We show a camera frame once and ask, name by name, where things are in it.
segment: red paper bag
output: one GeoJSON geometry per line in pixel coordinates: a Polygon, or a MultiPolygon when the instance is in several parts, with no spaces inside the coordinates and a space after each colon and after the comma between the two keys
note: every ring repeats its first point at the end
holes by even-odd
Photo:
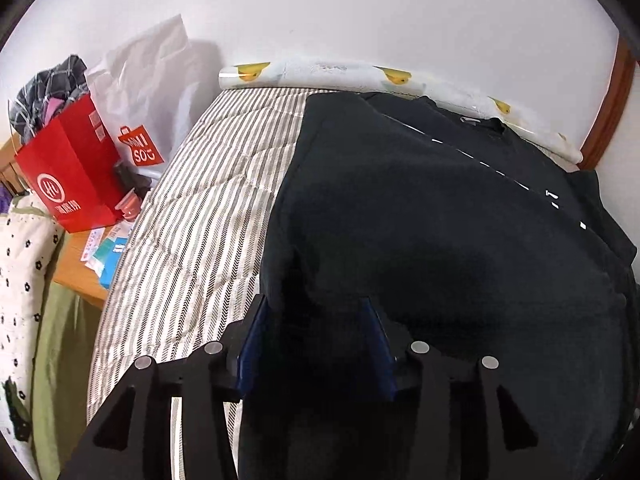
{"type": "Polygon", "coordinates": [[[120,160],[87,95],[66,108],[15,157],[32,189],[70,233],[115,224],[124,197],[120,160]]]}

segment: white wall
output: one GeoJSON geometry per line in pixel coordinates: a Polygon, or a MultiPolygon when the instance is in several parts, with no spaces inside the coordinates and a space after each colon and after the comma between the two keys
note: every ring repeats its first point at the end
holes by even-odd
{"type": "Polygon", "coordinates": [[[576,146],[617,38],[596,0],[37,0],[0,52],[0,97],[68,54],[91,65],[178,12],[212,83],[223,63],[295,54],[421,70],[532,108],[576,146]]]}
{"type": "MultiPolygon", "coordinates": [[[[602,203],[640,247],[640,68],[607,151],[596,168],[602,203]]],[[[636,280],[640,280],[640,256],[634,261],[636,280]]]]}

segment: purple cloth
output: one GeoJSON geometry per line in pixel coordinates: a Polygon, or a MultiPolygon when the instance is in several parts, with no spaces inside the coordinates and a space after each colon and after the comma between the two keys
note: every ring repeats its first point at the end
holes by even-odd
{"type": "Polygon", "coordinates": [[[7,213],[9,211],[9,204],[13,196],[9,190],[2,184],[0,186],[0,213],[7,213]]]}

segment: metal screw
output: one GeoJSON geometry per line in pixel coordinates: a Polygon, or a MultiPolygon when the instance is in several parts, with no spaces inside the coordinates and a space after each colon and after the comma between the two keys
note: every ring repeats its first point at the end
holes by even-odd
{"type": "Polygon", "coordinates": [[[218,354],[222,351],[222,343],[211,341],[204,345],[204,351],[209,355],[218,354]]]}
{"type": "Polygon", "coordinates": [[[414,341],[411,343],[411,350],[416,354],[426,354],[429,351],[429,345],[424,341],[414,341]]]}
{"type": "Polygon", "coordinates": [[[148,355],[143,355],[142,357],[137,358],[134,364],[136,365],[136,368],[138,370],[149,368],[151,366],[151,357],[149,357],[148,355]]]}
{"type": "Polygon", "coordinates": [[[498,367],[498,364],[500,364],[498,362],[498,359],[492,357],[491,355],[485,355],[482,358],[482,366],[484,366],[485,368],[489,368],[489,370],[495,370],[498,367]]]}

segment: red bag logo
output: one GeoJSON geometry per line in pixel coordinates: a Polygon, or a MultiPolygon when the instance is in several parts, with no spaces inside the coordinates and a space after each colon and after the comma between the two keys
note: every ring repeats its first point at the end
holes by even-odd
{"type": "Polygon", "coordinates": [[[128,126],[121,127],[118,140],[131,148],[131,158],[136,166],[154,166],[164,162],[144,126],[133,131],[128,126]]]}
{"type": "Polygon", "coordinates": [[[65,190],[62,184],[49,173],[41,173],[38,175],[38,187],[40,191],[52,202],[60,204],[65,201],[65,190]]]}

